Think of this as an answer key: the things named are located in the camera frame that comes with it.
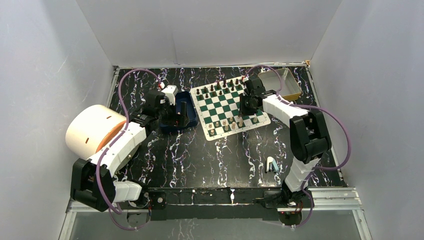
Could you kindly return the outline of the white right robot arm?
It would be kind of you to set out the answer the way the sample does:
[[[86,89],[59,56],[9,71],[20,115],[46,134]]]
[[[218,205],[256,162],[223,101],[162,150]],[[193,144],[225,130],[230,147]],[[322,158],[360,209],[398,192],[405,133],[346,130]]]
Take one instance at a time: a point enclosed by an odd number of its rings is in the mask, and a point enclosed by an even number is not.
[[[280,197],[286,206],[295,207],[306,195],[314,168],[332,146],[324,115],[295,106],[275,90],[266,90],[260,78],[243,78],[242,81],[244,91],[239,95],[241,116],[262,111],[289,127],[293,162],[281,185]]]

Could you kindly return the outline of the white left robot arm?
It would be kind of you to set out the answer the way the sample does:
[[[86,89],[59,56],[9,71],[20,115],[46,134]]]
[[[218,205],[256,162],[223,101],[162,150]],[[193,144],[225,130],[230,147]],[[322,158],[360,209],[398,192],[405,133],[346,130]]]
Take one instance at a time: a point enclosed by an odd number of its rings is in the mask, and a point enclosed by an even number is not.
[[[177,101],[172,91],[152,90],[141,110],[123,116],[103,105],[82,111],[65,135],[78,156],[72,166],[70,197],[100,212],[119,212],[119,203],[137,208],[149,203],[139,182],[115,181],[115,173],[134,156],[141,143],[160,125],[183,128],[189,122],[188,102]]]

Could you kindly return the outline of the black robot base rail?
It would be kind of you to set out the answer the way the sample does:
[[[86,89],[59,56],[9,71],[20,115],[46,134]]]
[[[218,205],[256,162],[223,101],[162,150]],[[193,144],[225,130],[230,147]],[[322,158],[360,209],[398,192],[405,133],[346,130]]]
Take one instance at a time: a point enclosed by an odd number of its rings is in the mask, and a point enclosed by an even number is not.
[[[140,200],[121,203],[152,221],[257,219],[299,227],[315,206],[310,190],[288,193],[280,187],[148,188]]]

